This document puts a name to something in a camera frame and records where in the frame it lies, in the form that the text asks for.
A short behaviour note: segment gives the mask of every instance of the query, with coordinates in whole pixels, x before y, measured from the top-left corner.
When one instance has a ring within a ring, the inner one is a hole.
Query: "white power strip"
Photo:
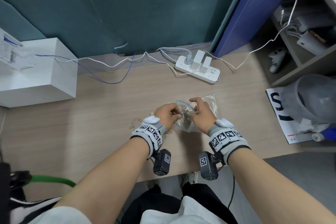
[[[194,76],[196,78],[199,78],[201,80],[204,80],[206,82],[215,84],[216,82],[218,82],[219,80],[219,74],[220,74],[220,70],[216,69],[214,67],[209,66],[209,68],[207,69],[206,73],[202,73],[202,72],[194,72],[192,73],[194,70],[191,69],[192,63],[190,65],[186,65],[185,61],[186,57],[185,56],[180,56],[176,62],[176,64],[174,65],[176,70],[179,70],[181,72],[184,73],[191,73],[191,76]]]

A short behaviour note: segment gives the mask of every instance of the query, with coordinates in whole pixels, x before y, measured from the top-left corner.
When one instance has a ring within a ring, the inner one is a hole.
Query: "green cable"
[[[70,187],[75,187],[76,183],[69,179],[65,179],[62,177],[55,177],[55,176],[49,176],[49,175],[32,175],[31,176],[31,182],[52,182],[52,183],[63,183],[66,185],[69,185]]]

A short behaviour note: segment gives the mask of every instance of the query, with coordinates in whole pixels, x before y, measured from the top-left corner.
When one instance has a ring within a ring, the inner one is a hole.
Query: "wooden desk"
[[[246,55],[242,52],[225,59],[237,66]],[[212,65],[221,70],[215,85],[188,75],[175,77],[165,64],[133,68],[117,85],[80,75],[76,99],[8,110],[2,133],[4,160],[14,171],[30,170],[32,174],[62,176],[77,182],[129,139],[133,118],[144,118],[165,103],[213,93],[223,116],[258,156],[270,158],[300,151],[297,144],[288,145],[283,136],[265,94],[269,84],[253,54],[234,74],[221,60],[212,61]],[[97,74],[115,82],[125,72],[120,69]],[[168,176],[199,170],[198,154],[211,151],[208,142],[209,138],[200,133],[170,134],[163,144],[172,154]],[[153,163],[147,161],[138,181],[159,178],[152,168]],[[68,190],[65,185],[32,184],[26,193],[33,200],[59,196]]]

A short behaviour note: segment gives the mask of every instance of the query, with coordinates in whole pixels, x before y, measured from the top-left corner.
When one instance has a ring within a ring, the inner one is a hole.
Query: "hand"
[[[166,127],[166,132],[169,131],[175,121],[180,119],[180,114],[171,115],[171,112],[179,112],[179,107],[176,103],[165,104],[155,110],[154,116],[160,118],[160,123]]]
[[[201,98],[191,98],[189,101],[197,103],[194,109],[198,112],[191,114],[191,120],[199,131],[207,135],[208,130],[216,123],[216,116],[211,111],[208,103],[203,102]]]

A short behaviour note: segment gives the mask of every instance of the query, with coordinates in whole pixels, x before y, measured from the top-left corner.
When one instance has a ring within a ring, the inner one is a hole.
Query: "shoe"
[[[196,184],[198,181],[198,172],[191,172],[182,175],[182,183],[181,183],[181,188],[189,182],[190,184]]]
[[[146,188],[148,190],[152,189],[156,184],[159,185],[159,180],[158,179],[153,179],[153,180],[149,180],[146,181]]]

